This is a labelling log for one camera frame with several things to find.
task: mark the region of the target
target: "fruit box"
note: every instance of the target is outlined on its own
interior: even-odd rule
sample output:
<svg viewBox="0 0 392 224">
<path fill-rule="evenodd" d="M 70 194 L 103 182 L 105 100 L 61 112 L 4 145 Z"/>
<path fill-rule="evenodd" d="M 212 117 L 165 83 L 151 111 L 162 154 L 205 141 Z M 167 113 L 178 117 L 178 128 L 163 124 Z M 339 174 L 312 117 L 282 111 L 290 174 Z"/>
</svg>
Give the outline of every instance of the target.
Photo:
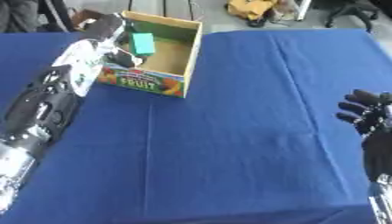
<svg viewBox="0 0 392 224">
<path fill-rule="evenodd" d="M 152 33 L 155 53 L 139 67 L 127 69 L 105 62 L 99 82 L 185 98 L 200 49 L 202 23 L 131 11 L 138 32 Z"/>
</svg>

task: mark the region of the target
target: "robotic arm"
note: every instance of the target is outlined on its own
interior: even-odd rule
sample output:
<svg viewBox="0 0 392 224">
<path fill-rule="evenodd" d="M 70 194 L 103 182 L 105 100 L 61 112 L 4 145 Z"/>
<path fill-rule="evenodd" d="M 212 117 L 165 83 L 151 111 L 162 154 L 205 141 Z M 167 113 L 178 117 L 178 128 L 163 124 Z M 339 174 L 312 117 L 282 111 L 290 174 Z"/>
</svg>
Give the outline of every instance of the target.
<svg viewBox="0 0 392 224">
<path fill-rule="evenodd" d="M 10 106 L 0 137 L 0 214 L 71 124 L 102 70 L 102 59 L 107 57 L 123 67 L 144 62 L 116 46 L 128 39 L 128 30 L 135 31 L 132 21 L 119 14 L 104 16 Z"/>
<path fill-rule="evenodd" d="M 368 197 L 379 224 L 392 223 L 392 94 L 361 90 L 346 95 L 337 117 L 362 135 L 364 166 L 370 181 Z"/>
</svg>

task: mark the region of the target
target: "blue tablecloth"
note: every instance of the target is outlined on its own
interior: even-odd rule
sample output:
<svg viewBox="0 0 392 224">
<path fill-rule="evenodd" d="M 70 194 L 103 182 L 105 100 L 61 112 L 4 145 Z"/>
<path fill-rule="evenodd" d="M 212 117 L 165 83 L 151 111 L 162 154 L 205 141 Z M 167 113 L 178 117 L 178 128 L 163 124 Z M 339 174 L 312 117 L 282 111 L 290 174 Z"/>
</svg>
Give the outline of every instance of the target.
<svg viewBox="0 0 392 224">
<path fill-rule="evenodd" d="M 0 35 L 0 112 L 76 37 Z M 94 85 L 0 223 L 371 223 L 361 140 L 334 113 L 391 74 L 364 31 L 206 35 L 185 100 Z"/>
</svg>

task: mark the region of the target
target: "green block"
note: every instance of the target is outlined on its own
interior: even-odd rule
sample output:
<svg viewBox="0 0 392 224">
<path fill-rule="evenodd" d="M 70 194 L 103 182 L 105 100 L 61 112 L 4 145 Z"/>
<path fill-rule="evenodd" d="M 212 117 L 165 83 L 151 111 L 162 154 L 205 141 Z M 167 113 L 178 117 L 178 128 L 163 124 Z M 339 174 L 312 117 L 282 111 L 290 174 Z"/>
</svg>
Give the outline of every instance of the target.
<svg viewBox="0 0 392 224">
<path fill-rule="evenodd" d="M 152 33 L 132 33 L 130 35 L 130 52 L 137 56 L 151 56 L 155 53 L 154 36 Z"/>
</svg>

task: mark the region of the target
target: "cable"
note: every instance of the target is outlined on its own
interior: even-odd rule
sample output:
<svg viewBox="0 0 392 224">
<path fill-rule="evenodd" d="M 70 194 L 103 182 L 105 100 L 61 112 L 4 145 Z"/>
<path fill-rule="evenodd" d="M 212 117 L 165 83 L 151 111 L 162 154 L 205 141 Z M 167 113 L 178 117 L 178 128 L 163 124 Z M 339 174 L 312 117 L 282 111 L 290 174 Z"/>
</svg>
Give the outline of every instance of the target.
<svg viewBox="0 0 392 224">
<path fill-rule="evenodd" d="M 189 13 L 191 14 L 191 20 L 194 20 L 194 15 L 193 15 L 193 5 L 194 3 L 192 2 L 192 0 L 188 0 L 188 6 L 189 6 Z"/>
<path fill-rule="evenodd" d="M 167 6 L 166 0 L 163 0 L 164 17 L 167 17 L 167 8 L 166 8 L 166 6 Z"/>
<path fill-rule="evenodd" d="M 132 11 L 132 4 L 133 4 L 133 0 L 129 0 L 129 2 L 128 2 L 128 11 Z"/>
</svg>

